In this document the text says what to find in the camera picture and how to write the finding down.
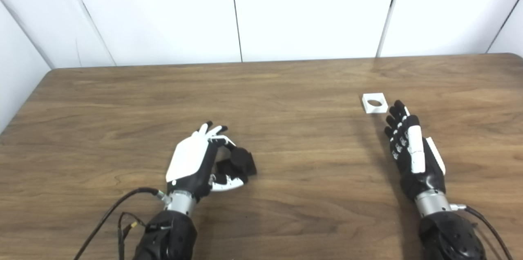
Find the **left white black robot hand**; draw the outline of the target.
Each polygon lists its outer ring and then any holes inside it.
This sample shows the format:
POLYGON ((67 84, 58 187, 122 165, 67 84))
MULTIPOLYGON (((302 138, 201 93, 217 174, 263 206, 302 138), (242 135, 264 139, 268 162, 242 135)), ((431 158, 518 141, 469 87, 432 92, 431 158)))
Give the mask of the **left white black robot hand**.
POLYGON ((214 127, 208 121, 176 145, 165 175, 169 195, 186 192, 199 202, 211 192, 231 191, 247 184, 246 174, 213 170, 221 148, 230 152, 238 149, 224 135, 227 130, 227 126, 214 127))

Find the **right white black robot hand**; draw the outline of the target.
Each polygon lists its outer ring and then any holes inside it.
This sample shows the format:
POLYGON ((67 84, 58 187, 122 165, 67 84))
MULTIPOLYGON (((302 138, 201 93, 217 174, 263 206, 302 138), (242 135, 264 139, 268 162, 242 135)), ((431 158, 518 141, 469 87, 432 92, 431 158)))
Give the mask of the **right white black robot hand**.
POLYGON ((446 193, 445 166, 437 158, 428 138, 423 136, 418 116, 411 114, 402 101, 396 100, 385 120, 384 133, 406 197, 414 200, 425 191, 446 193))

